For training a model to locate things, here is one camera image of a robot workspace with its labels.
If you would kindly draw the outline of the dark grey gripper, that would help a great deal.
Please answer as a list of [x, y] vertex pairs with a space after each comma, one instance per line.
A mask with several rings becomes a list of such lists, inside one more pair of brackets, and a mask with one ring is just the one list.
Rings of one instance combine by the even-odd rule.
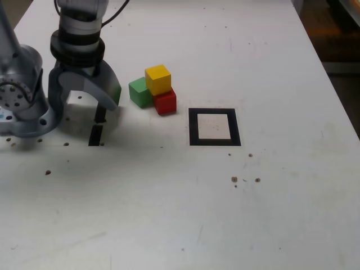
[[114, 111], [119, 104], [121, 86], [113, 69], [105, 61], [99, 65], [55, 66], [49, 74], [48, 102], [57, 123], [63, 119], [70, 91], [85, 92], [105, 109]]

